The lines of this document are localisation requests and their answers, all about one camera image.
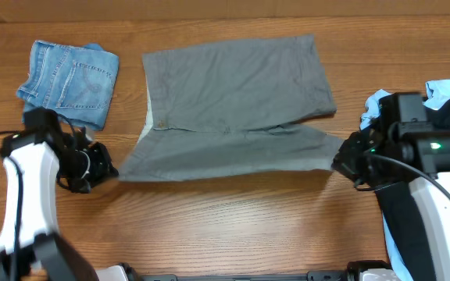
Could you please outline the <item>grey cotton shorts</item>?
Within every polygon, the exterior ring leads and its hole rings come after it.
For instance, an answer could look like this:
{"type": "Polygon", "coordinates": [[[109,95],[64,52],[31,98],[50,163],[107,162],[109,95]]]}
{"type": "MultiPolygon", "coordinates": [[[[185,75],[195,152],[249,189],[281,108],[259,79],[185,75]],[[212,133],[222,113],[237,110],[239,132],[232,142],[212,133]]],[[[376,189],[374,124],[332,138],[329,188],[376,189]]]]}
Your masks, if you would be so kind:
{"type": "Polygon", "coordinates": [[[341,139],[306,126],[337,106],[314,36],[146,53],[145,128],[124,182],[328,170],[341,139]]]}

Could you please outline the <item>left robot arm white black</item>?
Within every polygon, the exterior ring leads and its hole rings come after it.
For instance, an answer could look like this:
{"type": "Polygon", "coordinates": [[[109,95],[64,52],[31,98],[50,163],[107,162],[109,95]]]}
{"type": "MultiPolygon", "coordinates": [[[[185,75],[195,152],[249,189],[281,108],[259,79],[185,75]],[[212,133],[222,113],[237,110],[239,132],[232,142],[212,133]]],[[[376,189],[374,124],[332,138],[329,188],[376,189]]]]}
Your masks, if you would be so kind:
{"type": "Polygon", "coordinates": [[[128,281],[121,265],[96,270],[59,233],[57,186],[78,194],[118,175],[105,145],[87,129],[64,133],[64,117],[35,108],[24,130],[5,131],[0,157],[7,176],[5,218],[0,232],[0,280],[20,280],[32,268],[53,281],[128,281]]]}

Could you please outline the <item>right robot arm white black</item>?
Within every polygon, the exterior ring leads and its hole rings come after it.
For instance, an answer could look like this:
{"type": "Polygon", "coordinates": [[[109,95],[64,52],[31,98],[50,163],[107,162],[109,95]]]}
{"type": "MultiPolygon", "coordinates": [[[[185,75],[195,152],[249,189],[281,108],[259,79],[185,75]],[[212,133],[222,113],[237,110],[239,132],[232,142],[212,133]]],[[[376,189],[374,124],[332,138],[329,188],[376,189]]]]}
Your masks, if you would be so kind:
{"type": "Polygon", "coordinates": [[[450,130],[434,126],[418,93],[382,97],[378,109],[332,167],[377,196],[400,279],[450,280],[450,130]]]}

